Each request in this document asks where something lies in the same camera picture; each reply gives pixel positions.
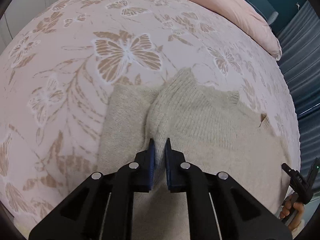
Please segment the cream knitted sweater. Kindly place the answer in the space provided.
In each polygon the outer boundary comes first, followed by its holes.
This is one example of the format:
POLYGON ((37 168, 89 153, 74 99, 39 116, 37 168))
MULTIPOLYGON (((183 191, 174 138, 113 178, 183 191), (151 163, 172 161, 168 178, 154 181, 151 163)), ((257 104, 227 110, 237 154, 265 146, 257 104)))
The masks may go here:
POLYGON ((97 166, 116 172, 155 142, 154 186, 135 195, 133 239, 189 239, 187 199, 169 193, 164 147, 202 171, 227 172, 272 213, 285 198, 289 180, 281 169, 290 161, 286 142, 268 116, 240 101, 238 92, 199 85, 190 69, 155 88, 116 85, 98 150, 97 166))

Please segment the blue pleated curtain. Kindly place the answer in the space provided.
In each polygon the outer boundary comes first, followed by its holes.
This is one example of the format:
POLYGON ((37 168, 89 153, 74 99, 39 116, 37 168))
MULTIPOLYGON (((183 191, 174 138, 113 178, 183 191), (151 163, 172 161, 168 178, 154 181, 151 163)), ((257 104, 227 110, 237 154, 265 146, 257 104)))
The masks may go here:
POLYGON ((307 176, 319 157, 319 16, 305 2, 278 34, 278 62, 295 106, 300 133, 300 172, 307 176))

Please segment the pink butterfly patterned bedspread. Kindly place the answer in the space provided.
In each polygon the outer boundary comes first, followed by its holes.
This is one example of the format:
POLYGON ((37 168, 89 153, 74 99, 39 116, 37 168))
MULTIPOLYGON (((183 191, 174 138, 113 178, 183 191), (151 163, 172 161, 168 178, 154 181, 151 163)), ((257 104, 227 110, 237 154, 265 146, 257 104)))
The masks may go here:
POLYGON ((163 84, 183 67, 268 115, 300 168, 297 116, 275 59, 188 0, 58 0, 1 54, 1 202, 27 235, 95 169, 116 84, 163 84))

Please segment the pink folded duvet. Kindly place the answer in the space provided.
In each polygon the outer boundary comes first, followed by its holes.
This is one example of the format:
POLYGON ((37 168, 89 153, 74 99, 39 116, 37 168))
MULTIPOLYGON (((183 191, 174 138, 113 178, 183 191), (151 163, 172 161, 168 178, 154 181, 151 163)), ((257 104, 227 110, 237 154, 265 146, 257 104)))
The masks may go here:
POLYGON ((255 42, 263 47, 275 60, 282 56, 278 39, 268 23, 245 0, 189 0, 223 16, 255 42))

